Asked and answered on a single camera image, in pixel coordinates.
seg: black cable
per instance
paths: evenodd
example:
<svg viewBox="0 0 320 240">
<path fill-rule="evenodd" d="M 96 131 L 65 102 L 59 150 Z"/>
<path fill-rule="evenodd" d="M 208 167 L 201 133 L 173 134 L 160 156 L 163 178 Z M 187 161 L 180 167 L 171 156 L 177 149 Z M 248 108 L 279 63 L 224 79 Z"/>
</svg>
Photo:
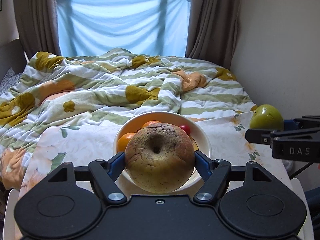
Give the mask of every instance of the black cable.
<svg viewBox="0 0 320 240">
<path fill-rule="evenodd" d="M 293 174 L 291 174 L 289 176 L 289 179 L 293 179 L 295 176 L 297 176 L 298 174 L 300 174 L 301 172 L 303 172 L 306 168 L 308 168 L 309 166 L 311 166 L 313 163 L 307 163 L 306 165 L 304 165 L 301 169 L 298 169 L 296 172 L 294 172 Z"/>
</svg>

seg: fruit bowl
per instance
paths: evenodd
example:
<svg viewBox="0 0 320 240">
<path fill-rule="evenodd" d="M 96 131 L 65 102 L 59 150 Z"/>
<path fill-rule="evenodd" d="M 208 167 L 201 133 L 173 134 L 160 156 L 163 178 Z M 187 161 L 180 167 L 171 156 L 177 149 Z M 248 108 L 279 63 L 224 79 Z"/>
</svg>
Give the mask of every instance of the fruit bowl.
<svg viewBox="0 0 320 240">
<path fill-rule="evenodd" d="M 116 145 L 117 145 L 117 142 L 121 136 L 123 136 L 124 134 L 129 133 L 129 132 L 137 132 L 138 130 L 141 129 L 143 124 L 145 124 L 146 122 L 149 122 L 149 121 L 160 121 L 160 122 L 165 122 L 165 123 L 169 123 L 169 124 L 174 124 L 176 126 L 188 125 L 191 130 L 191 133 L 190 133 L 191 138 L 190 139 L 192 141 L 194 149 L 200 150 L 205 155 L 207 155 L 210 159 L 212 159 L 212 150 L 211 150 L 210 141 L 209 141 L 207 135 L 204 133 L 204 131 L 195 122 L 189 120 L 188 118 L 186 118 L 180 114 L 171 113 L 171 112 L 163 112 L 163 111 L 140 114 L 140 115 L 133 117 L 129 121 L 127 121 L 119 129 L 118 133 L 116 134 L 115 140 L 113 141 L 113 154 L 114 155 L 117 154 Z M 132 179 L 129 177 L 129 174 L 127 173 L 127 171 L 125 169 L 122 172 L 122 175 L 124 177 L 124 180 L 127 180 L 128 182 L 130 182 L 130 184 L 132 184 L 132 185 L 130 185 L 131 187 L 129 187 L 129 188 L 131 188 L 131 191 L 133 191 L 133 192 L 130 192 L 130 193 L 124 192 L 126 195 L 127 194 L 128 195 L 130 195 L 130 194 L 151 194 L 149 192 L 146 192 L 146 191 L 140 189 L 132 181 Z M 177 190 L 171 192 L 171 194 L 182 194 L 182 193 L 189 194 L 190 193 L 190 195 L 191 195 L 192 193 L 195 193 L 198 191 L 198 189 L 200 188 L 202 183 L 203 183 L 203 181 L 202 181 L 199 173 L 196 171 L 196 169 L 194 169 L 189 180 L 183 186 L 181 186 Z"/>
</svg>

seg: cracked apple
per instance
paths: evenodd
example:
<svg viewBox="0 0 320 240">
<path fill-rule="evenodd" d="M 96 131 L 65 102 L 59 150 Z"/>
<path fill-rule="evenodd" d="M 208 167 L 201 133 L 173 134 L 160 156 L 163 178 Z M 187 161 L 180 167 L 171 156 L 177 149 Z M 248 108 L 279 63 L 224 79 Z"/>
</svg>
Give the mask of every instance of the cracked apple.
<svg viewBox="0 0 320 240">
<path fill-rule="evenodd" d="M 142 189 L 168 193 L 190 178 L 195 166 L 189 136 L 178 126 L 154 123 L 139 130 L 125 149 L 125 167 Z"/>
</svg>

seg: brown curtain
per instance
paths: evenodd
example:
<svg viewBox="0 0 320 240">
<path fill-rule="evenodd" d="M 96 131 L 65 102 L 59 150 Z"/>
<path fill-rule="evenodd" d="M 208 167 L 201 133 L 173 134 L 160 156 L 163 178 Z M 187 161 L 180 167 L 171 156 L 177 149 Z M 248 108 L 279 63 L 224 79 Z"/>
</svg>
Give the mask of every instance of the brown curtain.
<svg viewBox="0 0 320 240">
<path fill-rule="evenodd" d="M 22 46 L 32 58 L 38 51 L 60 55 L 56 0 L 13 0 Z"/>
<path fill-rule="evenodd" d="M 186 57 L 230 69 L 240 0 L 192 0 Z"/>
</svg>

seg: apple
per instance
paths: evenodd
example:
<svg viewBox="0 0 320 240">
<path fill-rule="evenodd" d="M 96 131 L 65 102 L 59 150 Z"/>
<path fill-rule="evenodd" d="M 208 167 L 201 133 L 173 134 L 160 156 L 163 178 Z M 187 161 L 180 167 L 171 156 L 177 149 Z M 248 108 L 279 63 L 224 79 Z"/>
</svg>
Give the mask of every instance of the apple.
<svg viewBox="0 0 320 240">
<path fill-rule="evenodd" d="M 154 123 L 140 129 L 125 149 L 125 167 L 142 189 L 168 193 L 193 173 L 195 152 L 189 136 L 178 126 Z"/>
<path fill-rule="evenodd" d="M 180 125 L 179 126 L 182 130 L 184 130 L 186 132 L 187 135 L 189 135 L 191 133 L 190 127 L 186 124 L 184 125 Z"/>
<path fill-rule="evenodd" d="M 283 130 L 283 118 L 274 106 L 261 105 L 253 113 L 251 129 Z"/>
</svg>

